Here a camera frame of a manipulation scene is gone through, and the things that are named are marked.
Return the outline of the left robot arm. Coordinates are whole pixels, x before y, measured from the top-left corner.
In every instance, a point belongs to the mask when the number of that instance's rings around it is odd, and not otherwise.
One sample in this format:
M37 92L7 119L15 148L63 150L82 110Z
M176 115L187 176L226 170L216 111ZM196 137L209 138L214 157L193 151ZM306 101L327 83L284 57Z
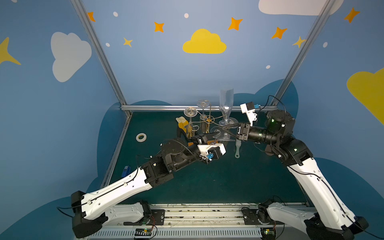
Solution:
M141 192L150 190L173 179L177 172L194 162L205 164L218 160L226 153L222 143L208 144L213 134L193 137L193 144L186 146L179 138L161 143L161 151L148 162L119 181L95 192L77 191L71 195L72 230L81 239L98 232L116 213L116 204Z

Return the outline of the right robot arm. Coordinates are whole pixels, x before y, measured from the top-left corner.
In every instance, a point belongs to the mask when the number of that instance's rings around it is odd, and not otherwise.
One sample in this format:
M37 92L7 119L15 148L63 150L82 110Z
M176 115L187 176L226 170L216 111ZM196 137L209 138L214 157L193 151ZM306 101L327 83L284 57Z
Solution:
M267 116L264 128L248 123L224 125L223 131L237 128L240 141L264 143L302 186L315 213L306 213L273 200L259 206L262 222L277 221L294 227L312 240L353 240L369 223L356 216L339 198L322 174L306 144L293 137L295 119L285 110L274 110Z

